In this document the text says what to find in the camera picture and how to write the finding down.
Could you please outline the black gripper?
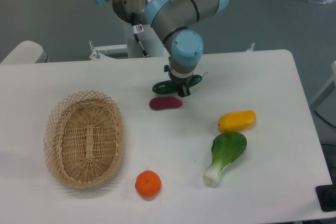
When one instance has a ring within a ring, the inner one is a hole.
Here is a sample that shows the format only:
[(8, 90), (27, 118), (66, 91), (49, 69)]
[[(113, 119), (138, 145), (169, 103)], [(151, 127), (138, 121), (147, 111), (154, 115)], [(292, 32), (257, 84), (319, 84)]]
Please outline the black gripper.
[(178, 85), (177, 93), (179, 97), (187, 97), (191, 94), (188, 83), (190, 82), (194, 71), (188, 73), (180, 73), (174, 70), (171, 65), (165, 65), (164, 72), (166, 72), (169, 75), (170, 79)]

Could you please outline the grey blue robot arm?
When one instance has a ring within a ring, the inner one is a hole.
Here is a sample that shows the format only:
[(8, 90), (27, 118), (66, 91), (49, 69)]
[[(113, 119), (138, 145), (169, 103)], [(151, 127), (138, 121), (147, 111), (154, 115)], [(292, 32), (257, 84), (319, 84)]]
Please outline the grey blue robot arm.
[[(99, 4), (116, 0), (95, 0)], [(123, 0), (133, 26), (149, 25), (168, 51), (164, 67), (181, 97), (188, 96), (189, 82), (203, 54), (201, 36), (189, 26), (223, 10), (229, 0)]]

